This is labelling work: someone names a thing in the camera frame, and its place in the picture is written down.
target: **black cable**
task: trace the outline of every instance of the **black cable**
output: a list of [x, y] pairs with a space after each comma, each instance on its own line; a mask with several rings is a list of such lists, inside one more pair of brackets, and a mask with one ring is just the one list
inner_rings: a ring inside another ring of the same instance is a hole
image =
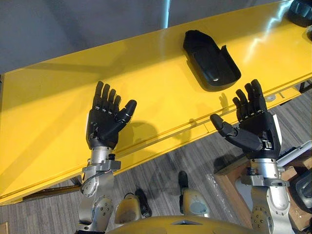
[[82, 185], [81, 185], [81, 187], [80, 187], [80, 192], [83, 194], [83, 186], [87, 183], [87, 182], [89, 182], [91, 179], [93, 179], [94, 177], [97, 177], [97, 176], [100, 176], [100, 175], [102, 175], [102, 174], [105, 174], [106, 172], [108, 172], [108, 171], [100, 171], [100, 172], [98, 172], [98, 173], [96, 173], [95, 175], [93, 175], [93, 176], [91, 176], [90, 178], [87, 178], [87, 180], [85, 181], [85, 182], [83, 182], [82, 183]]
[[[134, 194], [132, 192], [126, 193], [126, 195], [128, 194], [132, 194], [134, 196]], [[123, 199], [125, 199], [126, 195], [123, 197]]]

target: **robotic hand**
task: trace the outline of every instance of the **robotic hand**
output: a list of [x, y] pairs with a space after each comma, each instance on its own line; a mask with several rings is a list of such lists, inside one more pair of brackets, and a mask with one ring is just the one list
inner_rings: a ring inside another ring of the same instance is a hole
[[102, 88], [103, 82], [99, 81], [88, 117], [86, 139], [90, 150], [98, 146], [115, 148], [118, 133], [129, 122], [137, 106], [135, 100], [130, 100], [120, 111], [121, 98], [117, 95], [114, 99], [116, 90], [112, 89], [109, 93], [109, 84], [105, 84], [103, 93]]
[[256, 79], [246, 84], [245, 88], [248, 101], [240, 89], [236, 91], [239, 99], [233, 99], [238, 128], [224, 122], [217, 114], [211, 115], [210, 119], [219, 133], [228, 142], [242, 148], [251, 161], [251, 167], [247, 175], [242, 175], [241, 182], [252, 185], [253, 229], [266, 234], [290, 234], [290, 199], [286, 192], [289, 182], [280, 178], [284, 170], [276, 163], [281, 148], [277, 118], [268, 112]]
[[213, 114], [212, 123], [227, 141], [243, 149], [248, 159], [272, 158], [277, 159], [280, 152], [280, 142], [273, 116], [268, 112], [259, 82], [254, 79], [245, 85], [248, 100], [242, 90], [236, 91], [233, 99], [236, 105], [236, 116], [239, 128]]
[[80, 191], [83, 199], [78, 211], [77, 234], [104, 233], [113, 211], [113, 171], [120, 169], [112, 150], [118, 143], [118, 133], [130, 121], [137, 102], [130, 100], [119, 110], [120, 96], [110, 86], [97, 83], [92, 109], [89, 112], [86, 140], [91, 152]]

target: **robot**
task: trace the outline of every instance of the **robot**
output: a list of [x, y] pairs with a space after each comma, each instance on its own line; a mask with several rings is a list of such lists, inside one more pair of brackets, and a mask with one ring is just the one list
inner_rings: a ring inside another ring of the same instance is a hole
[[[181, 216], [151, 217], [152, 211], [141, 189], [128, 193], [119, 204], [115, 223], [118, 228], [110, 234], [134, 233], [206, 233], [206, 234], [290, 234], [288, 211], [290, 198], [286, 191], [288, 181], [281, 179], [283, 168], [276, 160], [281, 147], [277, 117], [266, 107], [259, 82], [255, 79], [245, 85], [248, 98], [237, 90], [238, 127], [233, 127], [217, 114], [210, 116], [218, 132], [230, 143], [240, 147], [251, 166], [242, 175], [242, 183], [252, 185], [253, 230], [232, 223], [209, 218], [210, 210], [203, 195], [188, 187], [185, 172], [178, 175], [181, 190]], [[77, 234], [105, 233], [113, 211], [113, 171], [120, 169], [113, 150], [118, 133], [133, 115], [137, 102], [130, 100], [119, 110], [120, 96], [108, 84], [99, 81], [89, 112], [86, 140], [91, 150], [88, 165], [83, 168], [81, 186], [83, 200], [79, 208]]]

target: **black object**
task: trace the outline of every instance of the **black object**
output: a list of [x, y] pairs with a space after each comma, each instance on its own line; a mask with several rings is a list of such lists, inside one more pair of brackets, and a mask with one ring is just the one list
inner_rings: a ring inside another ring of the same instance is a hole
[[220, 50], [210, 36], [198, 30], [187, 31], [183, 47], [208, 91], [226, 89], [241, 77], [226, 46]]
[[278, 159], [281, 146], [274, 118], [267, 110], [261, 86], [254, 79], [245, 85], [245, 89], [249, 101], [240, 89], [236, 91], [239, 99], [233, 99], [239, 128], [232, 127], [217, 114], [211, 115], [210, 120], [228, 142], [242, 148], [248, 159]]
[[138, 199], [140, 201], [141, 214], [145, 218], [151, 217], [152, 216], [152, 209], [147, 202], [147, 198], [146, 198], [144, 191], [141, 188], [138, 188], [135, 191], [135, 195], [138, 197]]
[[294, 0], [288, 11], [288, 19], [301, 26], [312, 24], [312, 0]]
[[299, 88], [299, 92], [300, 93], [305, 93], [306, 91], [308, 91], [309, 89], [311, 89], [312, 88], [312, 83], [311, 82], [309, 82], [308, 80], [307, 80], [307, 83], [308, 83], [308, 85], [307, 86], [305, 86], [305, 84], [306, 84], [306, 82], [304, 81], [304, 82], [302, 82], [301, 84], [300, 84], [300, 88]]
[[291, 182], [290, 191], [296, 204], [304, 211], [312, 214], [312, 170]]
[[229, 123], [223, 122], [223, 119], [217, 114], [212, 114], [210, 119], [221, 136], [226, 137], [228, 142], [249, 151], [262, 149], [262, 141], [256, 134], [232, 127]]
[[109, 154], [108, 159], [109, 160], [115, 160], [115, 154]]
[[120, 111], [121, 97], [115, 97], [115, 89], [109, 92], [108, 84], [104, 86], [102, 93], [103, 85], [102, 81], [97, 83], [92, 109], [89, 112], [86, 139], [90, 150], [97, 146], [115, 148], [118, 133], [130, 121], [137, 106], [135, 100], [130, 100]]
[[187, 178], [187, 174], [185, 171], [180, 171], [178, 174], [178, 182], [180, 186], [180, 198], [179, 198], [179, 204], [180, 204], [180, 212], [183, 214], [183, 189], [189, 187], [189, 179]]

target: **cable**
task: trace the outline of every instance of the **cable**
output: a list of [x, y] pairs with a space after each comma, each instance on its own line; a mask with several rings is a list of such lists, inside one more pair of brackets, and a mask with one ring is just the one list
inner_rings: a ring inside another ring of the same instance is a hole
[[81, 187], [80, 187], [80, 192], [83, 194], [83, 187], [84, 185], [89, 182], [91, 179], [93, 179], [94, 177], [97, 177], [97, 176], [101, 176], [102, 174], [105, 174], [107, 172], [109, 172], [110, 169], [108, 171], [99, 171], [98, 173], [96, 173], [95, 175], [91, 176], [90, 178], [87, 178], [87, 180], [85, 182], [82, 183]]

